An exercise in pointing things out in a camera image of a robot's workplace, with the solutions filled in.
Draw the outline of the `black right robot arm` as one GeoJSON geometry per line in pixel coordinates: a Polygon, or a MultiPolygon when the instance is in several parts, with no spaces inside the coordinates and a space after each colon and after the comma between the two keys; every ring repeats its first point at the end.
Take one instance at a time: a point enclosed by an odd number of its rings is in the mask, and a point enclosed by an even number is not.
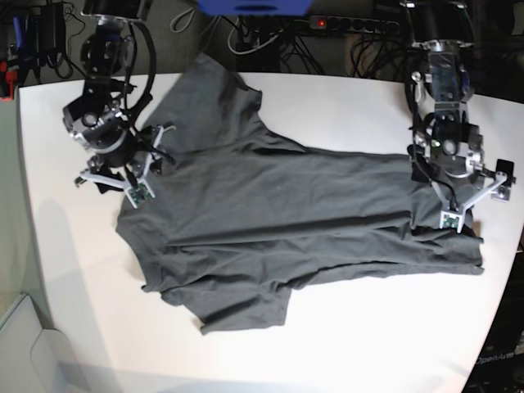
{"type": "Polygon", "coordinates": [[[156,49],[145,25],[150,9],[149,1],[84,4],[83,15],[96,19],[97,26],[81,48],[85,71],[82,94],[63,110],[68,134],[91,153],[75,185],[90,182],[100,193],[122,192],[132,206],[155,196],[147,176],[160,174],[163,162],[174,160],[160,149],[168,127],[136,127],[139,115],[152,100],[156,77],[156,49]],[[149,63],[146,86],[137,102],[130,105],[137,33],[145,40],[149,63]]]}

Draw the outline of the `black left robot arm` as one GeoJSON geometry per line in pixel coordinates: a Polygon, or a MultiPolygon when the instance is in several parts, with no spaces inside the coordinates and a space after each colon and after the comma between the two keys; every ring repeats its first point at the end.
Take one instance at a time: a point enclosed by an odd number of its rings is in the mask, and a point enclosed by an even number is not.
{"type": "Polygon", "coordinates": [[[485,197],[507,202],[515,164],[485,164],[483,137],[469,119],[474,88],[461,59],[475,45],[464,1],[402,1],[409,46],[420,59],[408,68],[405,96],[412,113],[407,150],[412,179],[428,183],[441,202],[440,227],[461,231],[468,211],[485,197]]]}

